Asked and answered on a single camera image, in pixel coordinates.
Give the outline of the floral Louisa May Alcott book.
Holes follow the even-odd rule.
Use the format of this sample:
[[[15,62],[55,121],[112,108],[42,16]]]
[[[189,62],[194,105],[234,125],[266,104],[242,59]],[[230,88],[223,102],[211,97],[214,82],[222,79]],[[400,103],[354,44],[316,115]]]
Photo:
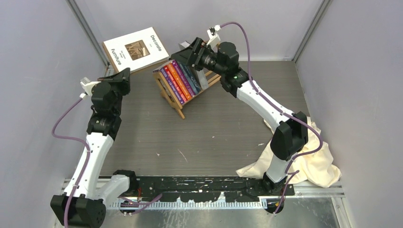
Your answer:
[[[179,67],[181,68],[183,74],[185,75],[186,79],[188,80],[189,85],[191,86],[193,92],[195,95],[198,95],[199,92],[201,91],[201,88],[196,81],[195,76],[191,72],[190,68],[180,62],[178,62]]]

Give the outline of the magenta paperback book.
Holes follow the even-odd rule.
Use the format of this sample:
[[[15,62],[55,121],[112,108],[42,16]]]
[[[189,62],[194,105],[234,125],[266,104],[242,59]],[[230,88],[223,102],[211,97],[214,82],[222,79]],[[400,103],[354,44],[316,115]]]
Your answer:
[[[186,101],[189,101],[193,98],[195,93],[193,92],[189,82],[185,78],[184,73],[180,69],[178,63],[175,60],[172,60],[169,64],[170,71],[172,72],[172,75],[178,84],[180,90],[182,91],[182,94],[186,98]]]

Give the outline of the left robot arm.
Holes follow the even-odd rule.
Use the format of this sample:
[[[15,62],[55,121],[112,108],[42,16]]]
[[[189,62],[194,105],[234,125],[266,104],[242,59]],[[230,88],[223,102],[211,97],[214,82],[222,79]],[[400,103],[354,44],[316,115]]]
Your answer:
[[[135,195],[139,189],[135,172],[129,170],[117,170],[101,188],[96,186],[122,122],[122,99],[131,91],[130,68],[96,81],[84,77],[80,84],[83,93],[57,120],[52,136],[80,142],[84,148],[70,182],[62,194],[52,197],[50,206],[60,224],[66,228],[99,228],[105,220],[107,206],[124,194]],[[90,97],[92,102],[86,138],[56,134],[61,120],[85,97]]]

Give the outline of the orange 78-Storey Treehouse book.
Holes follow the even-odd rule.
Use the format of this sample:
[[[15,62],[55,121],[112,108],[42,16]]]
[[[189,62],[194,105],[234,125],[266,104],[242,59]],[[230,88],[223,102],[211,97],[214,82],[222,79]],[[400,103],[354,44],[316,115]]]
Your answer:
[[[188,90],[185,88],[185,85],[178,74],[179,70],[177,70],[176,67],[172,63],[169,63],[167,65],[167,67],[168,67],[169,71],[171,72],[171,74],[174,78],[174,81],[176,82],[177,86],[179,87],[178,91],[181,95],[182,100],[186,103],[191,98],[191,96],[188,93]]]

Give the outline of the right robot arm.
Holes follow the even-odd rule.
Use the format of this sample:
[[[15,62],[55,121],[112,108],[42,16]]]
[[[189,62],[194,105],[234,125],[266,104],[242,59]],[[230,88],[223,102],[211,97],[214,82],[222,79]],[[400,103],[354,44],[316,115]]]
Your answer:
[[[307,116],[282,107],[265,93],[253,78],[240,67],[239,53],[230,42],[222,42],[214,51],[201,38],[188,47],[171,54],[171,60],[201,71],[207,69],[221,76],[223,89],[258,113],[273,129],[270,148],[273,157],[261,185],[269,195],[281,191],[287,179],[291,158],[308,142]]]

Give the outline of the stack of grey magazines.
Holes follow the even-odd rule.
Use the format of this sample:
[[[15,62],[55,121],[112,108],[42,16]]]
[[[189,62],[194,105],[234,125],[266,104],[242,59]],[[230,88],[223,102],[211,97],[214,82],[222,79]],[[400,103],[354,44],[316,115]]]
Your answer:
[[[184,41],[184,42],[182,42],[182,43],[179,43],[178,45],[179,45],[180,50],[183,50],[183,49],[189,47],[189,46],[190,46],[190,43],[187,42],[187,41]],[[208,84],[206,75],[205,75],[205,73],[203,72],[203,70],[197,71],[197,70],[194,70],[194,69],[193,69],[192,71],[195,73],[195,75],[196,75],[195,77],[196,77],[196,79],[198,80],[201,89],[202,89],[202,90],[207,89],[207,88],[209,87],[209,84]]]

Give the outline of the red Treehouse book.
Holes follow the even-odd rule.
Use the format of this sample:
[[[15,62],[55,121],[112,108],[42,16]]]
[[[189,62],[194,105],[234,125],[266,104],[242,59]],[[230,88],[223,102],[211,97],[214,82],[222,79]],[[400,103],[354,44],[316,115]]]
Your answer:
[[[178,84],[176,83],[174,77],[172,76],[170,70],[167,66],[163,66],[161,68],[161,72],[164,75],[165,80],[168,82],[168,85],[172,89],[174,95],[177,97],[179,103],[182,105],[186,102],[186,97],[182,93],[181,89],[179,88]]]

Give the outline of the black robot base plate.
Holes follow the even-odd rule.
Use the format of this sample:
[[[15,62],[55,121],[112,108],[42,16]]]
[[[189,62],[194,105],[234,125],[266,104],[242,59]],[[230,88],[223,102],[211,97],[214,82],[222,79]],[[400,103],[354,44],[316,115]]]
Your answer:
[[[117,170],[130,178],[130,187],[123,197],[139,197],[151,201],[158,195],[160,202],[216,202],[220,195],[225,202],[257,202],[260,197],[293,196],[293,185],[269,190],[264,180],[235,176],[137,176],[134,171]]]

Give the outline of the white Decorate Furniture book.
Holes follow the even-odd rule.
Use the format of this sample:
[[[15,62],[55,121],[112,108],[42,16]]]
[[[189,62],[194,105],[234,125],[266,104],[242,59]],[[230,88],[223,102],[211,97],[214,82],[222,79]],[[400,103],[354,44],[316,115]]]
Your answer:
[[[130,72],[164,62],[169,54],[153,27],[102,42],[115,72]]]

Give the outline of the blue Nineteen Eighty-Four book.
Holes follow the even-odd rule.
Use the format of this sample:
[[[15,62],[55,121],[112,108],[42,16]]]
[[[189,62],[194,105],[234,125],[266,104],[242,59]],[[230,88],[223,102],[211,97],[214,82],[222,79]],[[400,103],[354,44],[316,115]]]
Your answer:
[[[177,68],[177,70],[179,70],[178,74],[181,80],[183,81],[185,88],[188,90],[190,96],[191,97],[196,96],[196,90],[194,88],[194,85],[192,84],[188,75],[185,73],[184,68],[176,60],[173,60],[172,64]]]

